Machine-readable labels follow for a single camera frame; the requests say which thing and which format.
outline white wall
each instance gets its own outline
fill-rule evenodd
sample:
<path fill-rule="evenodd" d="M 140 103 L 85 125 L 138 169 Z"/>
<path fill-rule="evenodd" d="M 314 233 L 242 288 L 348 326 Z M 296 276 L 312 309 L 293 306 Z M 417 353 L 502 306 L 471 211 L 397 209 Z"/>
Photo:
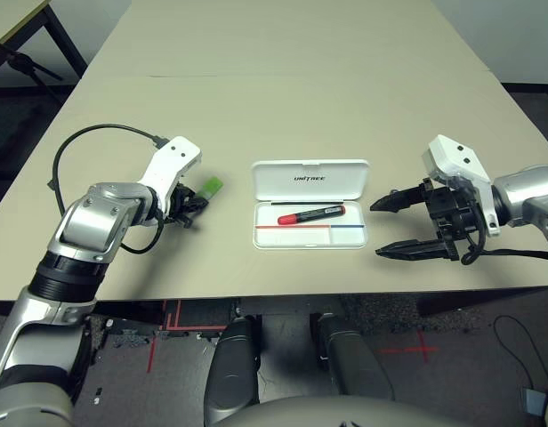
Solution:
<path fill-rule="evenodd" d="M 130 3 L 131 0 L 52 0 L 51 7 L 77 49 L 90 62 Z M 43 77 L 47 83 L 68 85 L 78 80 L 44 28 L 31 37 L 20 52 L 65 77 L 65 81 L 59 83 Z M 34 84 L 30 78 L 10 69 L 7 64 L 0 68 L 0 87 L 26 85 Z"/>
<path fill-rule="evenodd" d="M 500 81 L 548 84 L 548 0 L 432 1 Z M 52 0 L 51 6 L 79 51 L 90 61 L 130 3 L 131 0 Z M 77 81 L 45 30 L 40 30 L 20 50 L 66 77 L 63 84 Z M 6 65 L 1 67 L 0 87 L 14 85 L 32 82 Z"/>
<path fill-rule="evenodd" d="M 432 0 L 505 83 L 548 84 L 548 0 Z"/>

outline red marker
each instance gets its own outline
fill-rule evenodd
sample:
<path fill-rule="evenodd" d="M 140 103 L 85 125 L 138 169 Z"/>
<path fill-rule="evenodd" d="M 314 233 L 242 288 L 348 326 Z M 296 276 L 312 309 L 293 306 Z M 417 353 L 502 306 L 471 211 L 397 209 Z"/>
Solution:
<path fill-rule="evenodd" d="M 278 225 L 291 225 L 298 222 L 321 220 L 322 218 L 331 218 L 333 216 L 341 216 L 345 214 L 345 207 L 331 206 L 322 209 L 315 209 L 308 212 L 292 213 L 291 215 L 284 215 L 278 218 Z"/>

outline beige table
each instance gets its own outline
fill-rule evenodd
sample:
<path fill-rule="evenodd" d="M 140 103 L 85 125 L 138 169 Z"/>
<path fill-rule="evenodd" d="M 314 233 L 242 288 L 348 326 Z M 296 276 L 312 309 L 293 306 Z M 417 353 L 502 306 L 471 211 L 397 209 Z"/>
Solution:
<path fill-rule="evenodd" d="M 120 251 L 100 299 L 439 291 L 548 285 L 548 262 L 480 258 L 472 266 L 401 262 L 375 249 L 431 238 L 422 206 L 370 213 L 416 185 L 421 154 L 443 133 L 476 149 L 492 177 L 548 163 L 548 144 L 492 73 L 424 0 L 136 2 L 86 71 L 0 205 L 0 299 L 33 276 L 59 214 L 46 187 L 74 131 L 122 123 L 184 135 L 203 151 L 185 183 L 225 183 L 192 230 L 167 227 L 155 250 Z M 136 181 L 149 141 L 121 131 L 79 139 L 60 180 L 67 201 L 97 181 Z M 369 241 L 360 250 L 261 251 L 252 243 L 256 160 L 366 158 Z M 140 247 L 154 230 L 131 230 Z M 488 248 L 546 249 L 533 227 Z"/>
<path fill-rule="evenodd" d="M 86 62 L 52 11 L 50 2 L 51 0 L 0 0 L 0 43 L 16 51 L 40 28 L 46 28 L 70 66 L 82 77 Z M 6 60 L 7 53 L 0 50 L 0 66 Z"/>

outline red marker cap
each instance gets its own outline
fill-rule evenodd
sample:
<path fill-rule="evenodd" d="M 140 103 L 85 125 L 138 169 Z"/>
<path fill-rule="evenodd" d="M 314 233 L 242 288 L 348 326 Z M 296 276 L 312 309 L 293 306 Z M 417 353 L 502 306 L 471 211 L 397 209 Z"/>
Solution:
<path fill-rule="evenodd" d="M 278 225 L 292 225 L 298 222 L 298 217 L 295 213 L 291 215 L 284 215 L 278 218 Z"/>

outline floor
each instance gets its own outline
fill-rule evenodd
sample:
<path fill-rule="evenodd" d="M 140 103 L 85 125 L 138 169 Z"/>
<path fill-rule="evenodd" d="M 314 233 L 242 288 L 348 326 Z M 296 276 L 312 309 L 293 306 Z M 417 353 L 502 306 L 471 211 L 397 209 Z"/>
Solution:
<path fill-rule="evenodd" d="M 373 297 L 347 298 L 370 307 Z M 241 300 L 243 314 L 262 314 L 261 402 L 335 394 L 331 378 L 315 362 L 309 314 L 332 311 L 348 316 L 345 305 L 342 296 L 332 295 Z M 540 426 L 540 420 L 522 411 L 520 390 L 528 380 L 496 340 L 493 320 L 499 315 L 514 316 L 526 326 L 548 368 L 548 289 L 421 319 L 429 326 L 439 323 L 442 332 L 423 332 L 410 325 L 397 332 L 396 316 L 383 314 L 378 330 L 371 327 L 364 332 L 391 379 L 397 401 L 479 427 Z M 363 329 L 361 317 L 356 313 L 351 321 Z M 451 329 L 445 327 L 445 320 Z M 525 333 L 507 318 L 498 321 L 497 330 L 528 367 L 535 389 L 548 392 L 544 371 Z M 77 402 L 77 425 L 202 425 L 215 340 L 198 339 L 196 334 L 159 339 L 150 364 L 153 337 L 145 338 L 141 345 L 120 345 L 117 335 L 109 337 Z"/>
<path fill-rule="evenodd" d="M 512 93 L 512 97 L 548 140 L 548 96 Z M 56 112 L 46 97 L 0 99 L 0 199 Z M 365 334 L 398 401 L 471 425 L 542 425 L 521 410 L 520 389 L 528 380 L 498 344 L 493 321 L 510 314 L 523 322 L 548 368 L 548 289 L 433 318 L 418 316 L 420 296 L 242 299 L 243 315 L 263 315 L 261 401 L 334 393 L 331 379 L 314 361 L 308 318 L 315 311 L 333 311 Z M 535 388 L 548 391 L 527 336 L 509 319 L 502 319 L 498 328 L 502 340 L 525 362 Z M 206 373 L 215 341 L 195 334 L 160 335 L 154 344 L 151 334 L 131 341 L 110 335 L 77 402 L 77 425 L 202 425 Z"/>

